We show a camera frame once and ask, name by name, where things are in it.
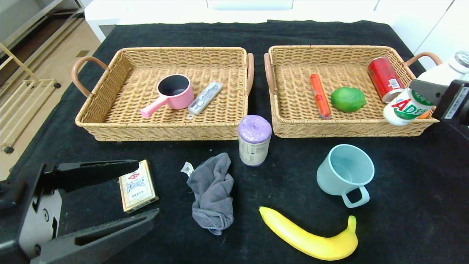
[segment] yellow banana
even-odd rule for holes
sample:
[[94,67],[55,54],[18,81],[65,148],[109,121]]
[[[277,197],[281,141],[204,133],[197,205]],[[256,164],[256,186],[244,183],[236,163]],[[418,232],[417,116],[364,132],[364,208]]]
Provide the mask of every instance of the yellow banana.
[[285,216],[268,207],[259,207],[265,224],[297,250],[322,260],[343,259],[352,254],[357,245],[356,218],[348,217],[348,226],[334,237],[320,237],[306,232]]

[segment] black tablecloth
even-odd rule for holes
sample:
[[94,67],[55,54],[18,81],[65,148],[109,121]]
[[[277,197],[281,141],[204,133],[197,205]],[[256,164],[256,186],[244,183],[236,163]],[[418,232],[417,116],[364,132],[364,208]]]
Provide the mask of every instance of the black tablecloth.
[[[243,47],[255,57],[249,113],[271,121],[263,54],[273,45],[384,45],[404,60],[411,52],[385,24],[278,22],[117,26],[94,56],[109,63],[124,47]],[[411,67],[418,75],[420,65]],[[88,63],[79,77],[92,88],[102,74]],[[469,263],[469,144],[467,128],[434,124],[411,138],[273,137],[260,167],[247,167],[237,141],[98,142],[74,118],[85,97],[70,85],[14,167],[31,181],[41,163],[147,159],[160,200],[156,228],[109,263],[320,263],[286,244],[263,223],[258,207],[272,207],[311,233],[333,236],[357,218],[355,253],[340,263]],[[322,192],[316,169],[335,145],[348,143],[372,158],[376,174],[368,204],[348,209]],[[227,152],[234,178],[234,223],[221,236],[192,219],[194,195],[179,170]],[[126,217],[116,180],[64,194],[59,235]]]

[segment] green lime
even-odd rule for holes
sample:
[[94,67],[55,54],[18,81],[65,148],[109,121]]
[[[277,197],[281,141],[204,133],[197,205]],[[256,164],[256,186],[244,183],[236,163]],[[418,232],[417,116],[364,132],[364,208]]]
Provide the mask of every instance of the green lime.
[[342,112],[358,111],[366,104],[365,94],[355,88],[341,87],[331,94],[332,105]]

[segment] gray cloth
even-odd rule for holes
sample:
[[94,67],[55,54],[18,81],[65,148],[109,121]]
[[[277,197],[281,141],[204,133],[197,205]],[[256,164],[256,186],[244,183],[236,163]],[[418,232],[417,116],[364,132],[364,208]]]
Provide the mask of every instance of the gray cloth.
[[228,174],[231,160],[227,153],[218,154],[200,164],[190,175],[187,185],[194,191],[192,217],[215,235],[233,223],[233,177]]

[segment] purple plastic bag roll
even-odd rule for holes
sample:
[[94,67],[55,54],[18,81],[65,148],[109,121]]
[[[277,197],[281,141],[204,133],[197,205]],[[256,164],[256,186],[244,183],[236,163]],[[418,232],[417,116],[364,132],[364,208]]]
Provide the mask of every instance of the purple plastic bag roll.
[[239,126],[239,156],[248,166],[259,166],[267,157],[269,151],[272,127],[261,116],[245,116]]

